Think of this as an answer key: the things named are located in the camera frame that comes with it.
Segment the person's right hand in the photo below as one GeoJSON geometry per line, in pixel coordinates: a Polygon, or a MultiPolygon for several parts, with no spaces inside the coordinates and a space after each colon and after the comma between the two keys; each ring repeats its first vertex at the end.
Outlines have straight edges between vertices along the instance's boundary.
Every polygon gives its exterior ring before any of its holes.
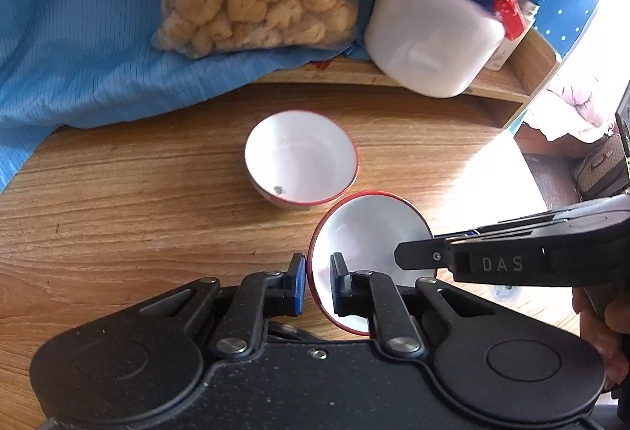
{"type": "Polygon", "coordinates": [[[606,389],[621,385],[629,373],[629,360],[621,351],[621,335],[629,334],[629,293],[622,293],[597,317],[582,288],[573,288],[573,310],[580,317],[580,335],[602,356],[606,389]]]}

